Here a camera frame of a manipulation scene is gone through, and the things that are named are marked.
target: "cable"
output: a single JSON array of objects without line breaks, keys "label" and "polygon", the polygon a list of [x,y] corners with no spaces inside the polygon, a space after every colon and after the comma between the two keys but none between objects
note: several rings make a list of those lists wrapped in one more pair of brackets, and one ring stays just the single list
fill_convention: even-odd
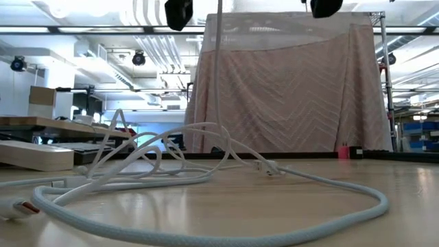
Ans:
[{"label": "cable", "polygon": [[[99,150],[93,164],[90,169],[81,167],[80,173],[86,176],[70,176],[66,178],[48,178],[47,180],[35,180],[35,181],[16,181],[9,183],[0,183],[0,187],[4,187],[5,184],[21,185],[30,184],[32,182],[42,183],[43,181],[49,181],[54,179],[65,179],[65,180],[82,180],[82,184],[74,188],[52,188],[47,186],[40,186],[34,189],[32,196],[32,202],[41,211],[44,211],[48,216],[53,217],[73,228],[79,229],[81,231],[98,235],[101,237],[107,237],[110,239],[116,239],[125,242],[131,242],[136,244],[147,244],[151,246],[179,246],[179,247],[281,247],[281,246],[291,246],[295,244],[301,244],[309,242],[321,237],[326,237],[339,230],[352,226],[358,222],[363,222],[365,220],[373,219],[384,214],[389,208],[389,202],[385,195],[376,189],[365,187],[362,185],[356,185],[353,183],[340,182],[329,180],[326,178],[321,178],[318,176],[305,174],[302,172],[297,172],[290,169],[285,169],[279,167],[274,161],[267,161],[260,154],[247,147],[246,145],[232,139],[225,127],[223,127],[220,118],[220,100],[219,100],[219,61],[220,61],[220,47],[221,47],[221,32],[222,32],[222,0],[218,1],[218,13],[217,13],[217,35],[215,44],[215,72],[214,72],[214,89],[215,89],[215,107],[216,107],[216,121],[217,123],[193,123],[181,128],[175,128],[173,130],[156,134],[151,132],[144,132],[130,138],[123,145],[114,149],[111,153],[107,154],[105,157],[101,158],[102,152]],[[113,117],[110,129],[114,128],[116,120],[120,116],[122,122],[126,125],[123,112],[121,110],[116,111]],[[210,132],[203,130],[206,127],[213,127],[217,129],[217,132]],[[192,163],[186,161],[184,154],[180,148],[170,141],[167,137],[175,132],[194,132],[201,133],[207,137],[219,140],[219,147],[224,152],[224,157],[215,167],[207,167],[206,165],[201,165],[197,163]],[[104,141],[102,142],[101,149],[108,140],[109,132],[106,133]],[[107,161],[112,155],[116,154],[121,148],[125,147],[129,143],[134,143],[134,141],[142,137],[143,135],[153,135],[149,141],[136,147],[133,153],[131,153],[128,158],[124,161],[117,163],[114,167],[111,167],[107,172],[96,173],[98,167],[100,167],[105,161]],[[170,150],[169,147],[167,151],[176,159],[181,161],[181,167],[174,170],[163,170],[160,169],[162,152],[156,146],[150,146],[153,142],[157,140],[163,140],[165,147],[169,144],[175,148],[177,154]],[[108,224],[103,224],[100,222],[95,222],[81,215],[76,215],[73,212],[66,210],[63,206],[78,200],[79,198],[86,196],[91,192],[100,191],[118,191],[122,189],[142,189],[142,188],[153,188],[153,187],[170,187],[178,185],[192,185],[196,183],[205,183],[209,181],[213,174],[225,168],[223,164],[226,162],[229,155],[232,155],[237,162],[249,166],[251,163],[241,160],[232,149],[233,146],[238,146],[241,149],[247,150],[255,158],[260,160],[264,169],[270,171],[271,174],[280,175],[283,172],[286,174],[292,174],[297,176],[302,176],[304,178],[312,179],[321,183],[326,183],[328,185],[334,185],[337,187],[342,187],[345,189],[355,190],[361,193],[365,193],[369,196],[376,198],[379,204],[373,208],[366,209],[364,211],[352,213],[340,217],[336,220],[330,222],[306,228],[299,231],[294,231],[292,233],[283,235],[273,235],[264,237],[195,237],[186,235],[176,235],[169,233],[157,233],[155,231],[149,230],[137,230],[131,228],[121,228],[118,226],[111,226]],[[157,156],[155,162],[148,160],[144,154],[148,152],[154,152]],[[132,162],[135,162],[138,158],[142,157],[150,165],[152,165],[152,170],[148,172],[141,173],[121,173],[121,171],[129,166]],[[181,172],[200,172],[200,175],[192,177],[176,177]],[[60,195],[55,200],[48,200],[45,196],[48,194]]]},{"label": "cable", "polygon": [[3,133],[0,133],[0,141],[22,141],[22,142],[30,143],[30,141],[24,139],[23,137],[16,137],[12,134],[3,134]]}]

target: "vertical pole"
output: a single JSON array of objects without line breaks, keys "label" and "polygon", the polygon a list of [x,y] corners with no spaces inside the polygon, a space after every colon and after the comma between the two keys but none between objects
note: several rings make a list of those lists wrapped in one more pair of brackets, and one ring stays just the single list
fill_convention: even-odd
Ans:
[{"label": "vertical pole", "polygon": [[388,99],[388,111],[389,111],[389,122],[390,122],[390,136],[392,137],[392,147],[393,151],[396,151],[396,136],[395,136],[395,119],[394,119],[394,109],[393,109],[393,98],[392,98],[392,79],[390,76],[390,64],[389,64],[389,51],[387,47],[387,34],[385,32],[385,12],[381,13],[380,17],[381,23],[381,38],[383,40],[383,53],[384,53],[384,64],[385,64],[385,90],[387,92]]}]

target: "draped cloth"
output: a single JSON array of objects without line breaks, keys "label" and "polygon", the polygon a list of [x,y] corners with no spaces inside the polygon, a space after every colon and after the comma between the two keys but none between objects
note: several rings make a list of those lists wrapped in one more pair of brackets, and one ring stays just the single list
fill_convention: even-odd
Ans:
[{"label": "draped cloth", "polygon": [[[257,152],[333,152],[343,143],[391,150],[371,21],[366,13],[224,15],[222,123]],[[216,122],[216,15],[208,16],[185,123]],[[217,128],[203,128],[217,132]],[[188,152],[219,141],[185,132]],[[234,146],[236,152],[247,152]]]}]

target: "cable connector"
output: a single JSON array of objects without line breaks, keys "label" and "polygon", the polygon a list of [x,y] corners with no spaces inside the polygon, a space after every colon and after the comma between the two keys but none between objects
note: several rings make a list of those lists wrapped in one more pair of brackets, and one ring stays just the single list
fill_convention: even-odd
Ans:
[{"label": "cable connector", "polygon": [[78,188],[79,186],[91,183],[92,180],[85,176],[71,176],[64,180],[52,182],[53,188]]},{"label": "cable connector", "polygon": [[24,219],[37,213],[40,210],[23,198],[0,199],[0,216],[5,219]]},{"label": "cable connector", "polygon": [[285,172],[279,171],[277,169],[278,164],[276,161],[268,161],[267,163],[264,163],[260,160],[253,161],[253,169],[266,174],[268,176],[283,176],[285,175]]}]

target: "table surface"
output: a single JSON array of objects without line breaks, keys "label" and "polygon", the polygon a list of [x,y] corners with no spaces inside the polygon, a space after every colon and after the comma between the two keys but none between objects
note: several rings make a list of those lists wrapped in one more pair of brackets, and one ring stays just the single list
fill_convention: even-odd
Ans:
[{"label": "table surface", "polygon": [[[107,163],[103,169],[114,165]],[[166,167],[177,162],[164,161]],[[214,161],[199,161],[214,164]],[[304,244],[316,246],[437,246],[439,167],[396,161],[280,161],[281,165],[334,180],[374,187],[390,199],[383,217]],[[127,171],[144,171],[138,161]],[[0,181],[69,172],[0,170]],[[0,196],[29,196],[32,187],[7,188]],[[248,168],[218,172],[209,183],[88,196],[67,206],[89,219],[117,226],[186,235],[262,236],[288,233],[376,205],[374,198],[287,176],[270,178]],[[0,246],[141,246],[104,239],[51,220],[44,213],[21,222],[0,221]]]},{"label": "table surface", "polygon": [[112,137],[131,137],[131,135],[126,132],[109,131],[108,129],[101,127],[92,127],[84,124],[73,123],[70,121],[59,121],[47,119],[44,117],[0,117],[0,126],[42,126],[49,129],[61,130],[61,132],[59,132],[59,135],[61,137],[83,137],[84,134],[106,134],[107,132],[110,132],[110,135]]}]

